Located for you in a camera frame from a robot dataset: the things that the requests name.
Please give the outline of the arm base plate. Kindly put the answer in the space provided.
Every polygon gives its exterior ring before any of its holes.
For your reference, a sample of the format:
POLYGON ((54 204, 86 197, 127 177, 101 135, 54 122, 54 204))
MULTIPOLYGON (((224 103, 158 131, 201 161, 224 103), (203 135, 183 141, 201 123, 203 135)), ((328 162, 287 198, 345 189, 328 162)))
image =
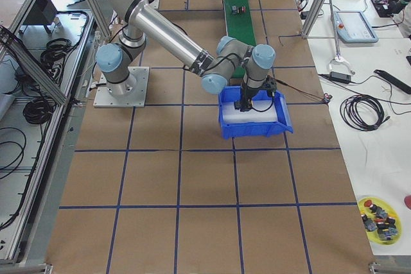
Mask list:
POLYGON ((149 80, 149 67, 129 66, 128 79, 113 84, 107 81, 102 73, 99 86, 94 97, 96 108, 144 108, 149 80))
POLYGON ((159 8, 159 5, 160 5, 160 0, 153 0, 153 1, 150 3, 150 5, 151 5, 152 8, 154 8, 155 10, 157 10, 157 9, 159 8))

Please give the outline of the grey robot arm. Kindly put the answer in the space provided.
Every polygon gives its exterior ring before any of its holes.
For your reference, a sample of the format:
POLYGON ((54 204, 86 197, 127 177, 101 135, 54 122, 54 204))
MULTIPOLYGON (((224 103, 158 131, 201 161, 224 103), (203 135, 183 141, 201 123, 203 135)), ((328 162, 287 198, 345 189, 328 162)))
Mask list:
POLYGON ((126 26, 119 42, 103 45, 96 54, 96 62, 106 79, 108 93, 114 98, 137 94, 139 81, 128 66, 146 46, 147 38, 154 39, 179 59, 190 72, 201 77, 203 89, 219 94, 228 85, 234 70, 245 70, 240 99, 234 107, 242 112, 252 110, 252 98, 265 90, 274 96, 277 85, 268 71, 272 68, 275 51, 266 44, 255 47, 235 38, 224 36, 213 57, 176 25, 167 20, 151 3, 154 0, 109 0, 114 10, 124 18, 126 26))

